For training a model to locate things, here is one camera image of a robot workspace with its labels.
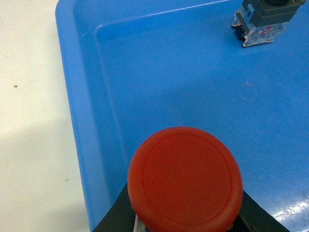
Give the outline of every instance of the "white table surface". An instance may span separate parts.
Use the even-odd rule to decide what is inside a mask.
[[[56,4],[0,4],[0,232],[89,231]]]

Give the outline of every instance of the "red button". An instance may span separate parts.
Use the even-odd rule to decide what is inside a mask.
[[[217,138],[174,127],[140,145],[129,167],[128,193],[152,232],[225,232],[240,210],[242,180]]]

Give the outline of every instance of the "emergency stop button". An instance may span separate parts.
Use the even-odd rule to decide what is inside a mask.
[[[240,210],[242,180],[217,138],[173,127],[140,145],[129,167],[128,193],[151,232],[225,232]]]

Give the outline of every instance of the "gray switch component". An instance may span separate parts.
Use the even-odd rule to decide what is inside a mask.
[[[273,42],[306,0],[243,0],[232,27],[243,47]]]

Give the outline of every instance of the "blue plastic tray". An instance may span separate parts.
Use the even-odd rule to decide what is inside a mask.
[[[309,231],[309,3],[274,43],[242,48],[240,0],[61,0],[56,19],[90,230],[130,159],[166,127],[206,130],[244,189]]]

